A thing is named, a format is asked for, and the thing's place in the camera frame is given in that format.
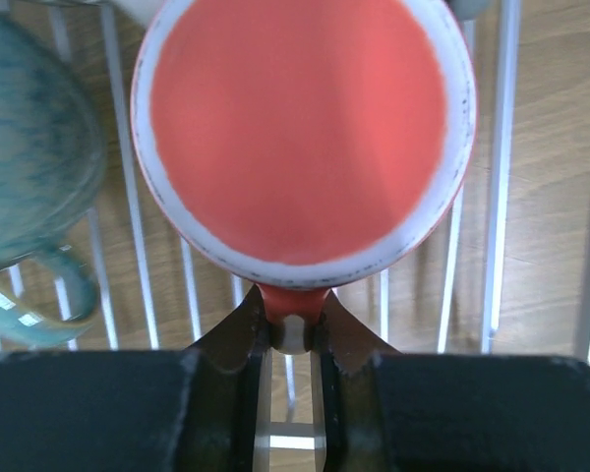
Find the red cup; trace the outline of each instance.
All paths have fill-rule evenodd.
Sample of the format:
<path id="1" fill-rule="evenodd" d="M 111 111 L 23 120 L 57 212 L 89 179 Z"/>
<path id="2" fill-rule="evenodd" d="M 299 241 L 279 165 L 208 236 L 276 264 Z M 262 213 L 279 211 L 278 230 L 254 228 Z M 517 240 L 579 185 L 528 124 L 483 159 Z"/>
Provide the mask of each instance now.
<path id="1" fill-rule="evenodd" d="M 137 155 L 199 251 L 313 324 L 329 287 L 423 241 L 474 142 L 470 55 L 441 0 L 168 0 L 135 71 Z"/>

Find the green ceramic mug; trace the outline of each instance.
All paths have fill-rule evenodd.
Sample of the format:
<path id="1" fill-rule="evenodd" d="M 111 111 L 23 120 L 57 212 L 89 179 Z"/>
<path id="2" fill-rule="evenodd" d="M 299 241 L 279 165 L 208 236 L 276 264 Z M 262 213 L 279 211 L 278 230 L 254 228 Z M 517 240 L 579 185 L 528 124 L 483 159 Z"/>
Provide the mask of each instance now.
<path id="1" fill-rule="evenodd" d="M 0 16 L 0 269 L 31 258 L 63 277 L 73 317 L 53 320 L 0 284 L 0 334 L 37 346 L 94 321 L 98 291 L 62 243 L 92 206 L 105 140 L 79 83 L 32 36 Z"/>

